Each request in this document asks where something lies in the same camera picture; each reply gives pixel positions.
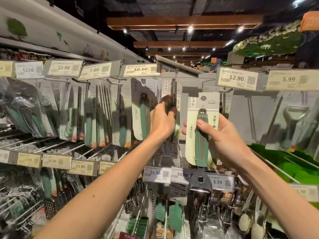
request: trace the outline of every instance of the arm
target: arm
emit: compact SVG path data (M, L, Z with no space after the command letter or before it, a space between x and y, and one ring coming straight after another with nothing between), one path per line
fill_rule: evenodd
M318 238L319 211L253 152L238 156L238 173L265 202L291 239Z
M165 102L151 112L146 140L74 197L35 239L100 239L125 202L144 167L175 127Z

